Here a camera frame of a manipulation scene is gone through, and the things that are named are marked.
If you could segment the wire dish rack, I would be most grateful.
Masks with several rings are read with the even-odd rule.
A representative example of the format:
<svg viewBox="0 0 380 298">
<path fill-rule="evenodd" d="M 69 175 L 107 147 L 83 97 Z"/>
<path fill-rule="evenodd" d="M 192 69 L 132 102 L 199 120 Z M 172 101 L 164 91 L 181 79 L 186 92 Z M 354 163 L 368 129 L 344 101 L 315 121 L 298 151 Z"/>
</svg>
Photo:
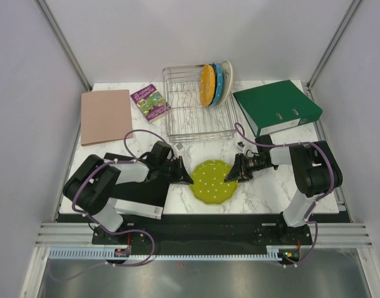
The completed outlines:
<svg viewBox="0 0 380 298">
<path fill-rule="evenodd" d="M 166 134 L 172 143 L 220 140 L 235 135 L 233 96 L 219 106 L 203 107 L 200 100 L 202 65 L 163 69 Z"/>
</svg>

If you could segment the cream and blue plate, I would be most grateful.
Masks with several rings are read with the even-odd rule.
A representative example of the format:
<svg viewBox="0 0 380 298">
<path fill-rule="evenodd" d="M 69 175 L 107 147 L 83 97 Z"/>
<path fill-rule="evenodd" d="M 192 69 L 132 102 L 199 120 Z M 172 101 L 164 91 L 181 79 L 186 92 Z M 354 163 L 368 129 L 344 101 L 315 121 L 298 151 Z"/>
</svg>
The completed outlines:
<svg viewBox="0 0 380 298">
<path fill-rule="evenodd" d="M 223 90 L 222 95 L 220 96 L 218 106 L 221 106 L 229 98 L 231 88 L 233 85 L 233 66 L 228 60 L 223 61 L 221 64 L 222 76 L 223 76 Z"/>
</svg>

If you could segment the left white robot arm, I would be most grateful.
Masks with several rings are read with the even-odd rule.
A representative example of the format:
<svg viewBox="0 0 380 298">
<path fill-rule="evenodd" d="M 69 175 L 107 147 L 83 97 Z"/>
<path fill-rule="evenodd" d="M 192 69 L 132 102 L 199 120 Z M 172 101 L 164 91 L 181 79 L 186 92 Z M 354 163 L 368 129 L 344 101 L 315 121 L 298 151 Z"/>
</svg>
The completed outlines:
<svg viewBox="0 0 380 298">
<path fill-rule="evenodd" d="M 63 186 L 63 195 L 104 226 L 112 243 L 121 244 L 128 235 L 123 213 L 160 220 L 170 186 L 193 182 L 182 157 L 157 141 L 139 160 L 89 155 Z"/>
</svg>

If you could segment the blue polka dot plate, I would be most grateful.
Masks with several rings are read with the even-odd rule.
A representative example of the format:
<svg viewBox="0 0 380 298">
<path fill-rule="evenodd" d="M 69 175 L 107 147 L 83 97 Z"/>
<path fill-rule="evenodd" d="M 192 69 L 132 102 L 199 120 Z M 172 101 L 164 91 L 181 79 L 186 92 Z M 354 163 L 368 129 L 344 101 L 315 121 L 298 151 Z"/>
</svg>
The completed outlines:
<svg viewBox="0 0 380 298">
<path fill-rule="evenodd" d="M 211 106 L 215 106 L 220 101 L 223 88 L 224 88 L 224 76 L 223 76 L 223 70 L 221 67 L 221 64 L 213 63 L 211 64 L 214 74 L 215 74 L 215 91 L 214 91 L 214 98 L 212 102 L 210 103 Z"/>
</svg>

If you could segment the orange polka dot plate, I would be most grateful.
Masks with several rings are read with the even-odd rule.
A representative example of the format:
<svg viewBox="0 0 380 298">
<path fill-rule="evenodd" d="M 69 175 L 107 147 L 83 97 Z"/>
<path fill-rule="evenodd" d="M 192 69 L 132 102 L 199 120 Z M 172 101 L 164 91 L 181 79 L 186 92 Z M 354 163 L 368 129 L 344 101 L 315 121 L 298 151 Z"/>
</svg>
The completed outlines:
<svg viewBox="0 0 380 298">
<path fill-rule="evenodd" d="M 214 99 L 215 71 L 212 65 L 206 64 L 202 68 L 200 78 L 200 100 L 202 106 L 208 106 Z"/>
</svg>

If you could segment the green polka dot plate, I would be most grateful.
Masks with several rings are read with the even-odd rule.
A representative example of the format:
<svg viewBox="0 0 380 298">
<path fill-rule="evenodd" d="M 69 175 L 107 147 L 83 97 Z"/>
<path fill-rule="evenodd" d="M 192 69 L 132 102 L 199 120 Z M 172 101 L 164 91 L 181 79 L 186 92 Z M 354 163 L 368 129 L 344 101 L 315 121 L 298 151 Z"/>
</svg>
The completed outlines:
<svg viewBox="0 0 380 298">
<path fill-rule="evenodd" d="M 190 189 L 196 199 L 205 204 L 222 204 L 229 200 L 238 187 L 238 181 L 225 182 L 231 166 L 222 160 L 206 160 L 191 173 L 194 181 Z"/>
</svg>

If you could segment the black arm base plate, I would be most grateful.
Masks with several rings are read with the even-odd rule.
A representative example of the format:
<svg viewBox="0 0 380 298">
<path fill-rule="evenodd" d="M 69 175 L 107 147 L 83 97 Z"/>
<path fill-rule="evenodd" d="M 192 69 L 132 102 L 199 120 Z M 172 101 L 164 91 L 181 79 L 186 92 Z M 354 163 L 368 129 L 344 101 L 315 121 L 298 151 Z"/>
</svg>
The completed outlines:
<svg viewBox="0 0 380 298">
<path fill-rule="evenodd" d="M 193 214 L 164 215 L 160 220 L 136 215 L 122 215 L 122 230 L 138 229 L 131 233 L 131 244 L 149 233 L 155 243 L 164 240 L 251 241 L 256 245 L 310 245 L 312 236 L 307 225 L 288 227 L 281 214 Z"/>
</svg>

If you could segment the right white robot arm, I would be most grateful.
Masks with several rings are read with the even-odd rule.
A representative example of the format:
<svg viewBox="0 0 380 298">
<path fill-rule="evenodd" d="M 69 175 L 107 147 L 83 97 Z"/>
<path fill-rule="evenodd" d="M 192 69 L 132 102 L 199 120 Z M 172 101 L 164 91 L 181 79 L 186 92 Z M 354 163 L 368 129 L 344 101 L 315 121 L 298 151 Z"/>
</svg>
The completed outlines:
<svg viewBox="0 0 380 298">
<path fill-rule="evenodd" d="M 235 155 L 235 161 L 224 181 L 244 182 L 253 173 L 279 165 L 292 167 L 297 191 L 282 212 L 284 224 L 276 228 L 277 240 L 290 244 L 298 237 L 298 227 L 307 223 L 317 203 L 343 183 L 342 171 L 326 141 L 275 145 L 269 135 L 255 139 L 258 153 Z"/>
</svg>

